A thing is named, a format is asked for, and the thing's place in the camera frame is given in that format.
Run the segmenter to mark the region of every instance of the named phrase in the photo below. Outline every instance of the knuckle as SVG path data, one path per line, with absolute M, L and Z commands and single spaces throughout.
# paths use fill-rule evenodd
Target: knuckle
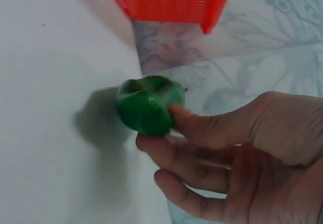
M 205 177 L 208 175 L 208 167 L 202 164 L 197 164 L 195 168 L 195 175 L 199 179 L 199 181 L 203 181 Z
M 177 145 L 174 145 L 174 150 L 173 150 L 173 154 L 172 157 L 170 158 L 169 163 L 165 166 L 165 168 L 167 170 L 173 168 L 173 166 L 175 165 L 175 163 L 178 161 L 179 158 L 179 149 Z
M 205 210 L 207 209 L 208 203 L 209 203 L 209 198 L 202 196 L 199 202 L 199 217 L 202 217 L 204 215 Z
M 256 98 L 256 102 L 260 105 L 267 105 L 271 103 L 273 100 L 276 100 L 282 95 L 282 93 L 276 92 L 276 91 L 267 91 L 265 93 L 262 93 Z

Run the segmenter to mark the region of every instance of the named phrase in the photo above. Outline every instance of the finger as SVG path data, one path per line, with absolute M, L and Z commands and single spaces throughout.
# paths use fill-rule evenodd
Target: finger
M 166 139 L 171 143 L 177 145 L 181 152 L 184 152 L 196 159 L 204 160 L 206 162 L 214 162 L 217 164 L 231 166 L 235 158 L 238 146 L 229 146 L 220 150 L 211 150 L 209 148 L 198 147 L 190 143 L 186 138 L 167 136 Z
M 224 218 L 225 200 L 205 198 L 188 189 L 175 175 L 165 170 L 155 173 L 155 181 L 167 199 L 190 215 L 227 223 Z
M 187 140 L 198 146 L 221 149 L 252 142 L 258 119 L 277 98 L 275 94 L 279 93 L 265 93 L 240 109 L 213 117 L 193 115 L 176 104 L 170 106 L 170 113 Z
M 165 138 L 139 135 L 137 145 L 158 166 L 171 171 L 189 186 L 196 189 L 227 193 L 229 170 L 201 164 L 191 156 L 182 153 L 176 145 L 171 145 Z

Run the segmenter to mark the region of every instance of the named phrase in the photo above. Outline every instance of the red basket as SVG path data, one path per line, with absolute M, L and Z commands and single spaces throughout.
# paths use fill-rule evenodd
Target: red basket
M 200 24 L 209 34 L 227 0 L 117 0 L 125 13 L 142 21 Z

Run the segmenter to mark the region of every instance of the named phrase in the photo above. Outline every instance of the floral pattern fabric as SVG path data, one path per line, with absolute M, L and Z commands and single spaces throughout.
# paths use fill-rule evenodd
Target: floral pattern fabric
M 198 25 L 133 26 L 143 74 L 183 84 L 197 114 L 226 113 L 270 90 L 323 96 L 323 0 L 228 0 L 209 36 Z M 215 223 L 169 209 L 173 224 Z

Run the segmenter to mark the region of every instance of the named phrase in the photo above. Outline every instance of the green plastic object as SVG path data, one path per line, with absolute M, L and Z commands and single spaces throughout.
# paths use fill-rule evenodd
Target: green plastic object
M 174 127 L 172 103 L 185 105 L 185 89 L 162 76 L 124 82 L 116 96 L 116 110 L 129 128 L 149 136 L 164 136 Z

